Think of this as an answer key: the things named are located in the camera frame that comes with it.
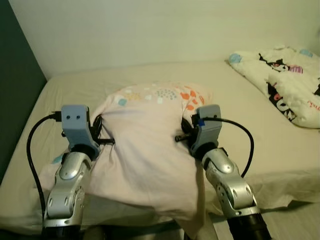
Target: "black cable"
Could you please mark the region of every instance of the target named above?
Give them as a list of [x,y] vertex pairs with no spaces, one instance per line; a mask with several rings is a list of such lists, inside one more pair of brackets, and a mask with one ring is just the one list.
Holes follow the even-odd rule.
[[34,163],[32,162],[32,157],[31,157],[31,151],[30,151],[30,146],[31,146],[31,139],[37,129],[37,127],[39,127],[40,124],[42,124],[44,121],[48,120],[48,119],[56,119],[57,114],[50,114],[48,116],[45,116],[44,118],[42,118],[41,120],[39,120],[31,129],[28,139],[26,141],[26,156],[28,158],[28,162],[29,162],[29,166],[36,184],[36,188],[39,192],[39,198],[40,198],[40,204],[41,204],[41,211],[42,211],[42,220],[45,217],[45,211],[46,211],[46,201],[45,201],[45,196],[44,196],[44,192],[42,190],[41,184],[40,184],[40,180],[38,178],[37,175],[37,171],[35,169]]
[[223,119],[223,118],[218,118],[218,117],[204,117],[204,118],[202,118],[202,120],[204,120],[204,121],[225,122],[225,123],[228,123],[228,124],[233,124],[233,125],[237,126],[238,128],[241,128],[249,136],[249,139],[250,139],[250,154],[249,154],[248,162],[247,162],[247,164],[246,164],[246,166],[245,166],[245,168],[243,170],[243,173],[241,174],[241,177],[243,178],[246,175],[246,173],[248,172],[249,168],[250,168],[250,164],[252,162],[252,158],[253,158],[253,155],[254,155],[254,149],[255,149],[254,138],[252,137],[252,135],[249,132],[249,130],[246,129],[241,124],[239,124],[239,123],[237,123],[235,121],[228,120],[228,119]]

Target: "mattress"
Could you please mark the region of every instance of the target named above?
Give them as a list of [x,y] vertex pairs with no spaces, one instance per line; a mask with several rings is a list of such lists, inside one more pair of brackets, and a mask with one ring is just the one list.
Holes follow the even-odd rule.
[[[319,141],[317,129],[291,124],[251,83],[225,62],[190,62],[85,71],[56,76],[40,94],[18,141],[0,187],[0,228],[34,234],[41,230],[41,208],[29,169],[26,142],[32,126],[64,104],[85,104],[93,111],[110,93],[132,84],[193,82],[210,88],[221,116],[241,123],[252,133],[255,151],[245,177],[261,208],[287,206],[292,200],[320,199]],[[31,154],[37,172],[68,146],[60,123],[47,121],[34,134]],[[247,136],[223,124],[219,146],[243,171],[249,155]],[[213,187],[206,182],[206,208],[220,213]],[[87,196],[83,227],[93,224],[138,226],[168,221],[152,209]]]

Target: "cable connector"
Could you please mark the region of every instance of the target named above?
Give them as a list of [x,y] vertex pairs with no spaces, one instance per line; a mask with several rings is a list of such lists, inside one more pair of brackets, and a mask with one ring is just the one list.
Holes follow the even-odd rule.
[[53,118],[56,122],[61,122],[61,121],[62,121],[61,111],[53,111],[51,115],[52,115],[52,118]]

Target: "cartoon character print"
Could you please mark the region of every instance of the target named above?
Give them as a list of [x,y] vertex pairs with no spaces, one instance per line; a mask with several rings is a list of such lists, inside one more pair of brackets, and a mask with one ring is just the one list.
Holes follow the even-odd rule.
[[318,89],[313,94],[320,96],[320,77],[318,77],[318,80],[319,80]]
[[297,116],[285,104],[283,97],[277,92],[275,85],[272,86],[270,83],[268,83],[268,93],[270,94],[269,100],[291,122]]
[[287,65],[284,63],[283,59],[278,59],[275,62],[268,62],[267,60],[265,60],[261,54],[259,53],[259,60],[265,62],[268,66],[270,66],[273,70],[277,71],[277,72],[294,72],[294,73],[300,73],[302,74],[304,72],[303,68],[301,66],[298,65]]

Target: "colorful dot pattern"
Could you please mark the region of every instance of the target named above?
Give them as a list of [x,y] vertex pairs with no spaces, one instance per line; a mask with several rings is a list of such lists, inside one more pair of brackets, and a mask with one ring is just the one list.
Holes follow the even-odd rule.
[[172,89],[167,89],[167,88],[158,89],[155,94],[159,98],[166,98],[166,99],[170,99],[170,100],[177,98],[176,92]]
[[52,161],[51,164],[59,164],[59,163],[61,163],[61,161],[62,161],[62,155],[57,156],[57,157]]
[[196,108],[205,104],[204,98],[199,92],[193,90],[190,86],[183,86],[169,83],[166,86],[144,85],[126,87],[117,92],[117,104],[124,107],[130,101],[155,102],[165,104],[167,101],[182,98],[186,110],[194,111]]

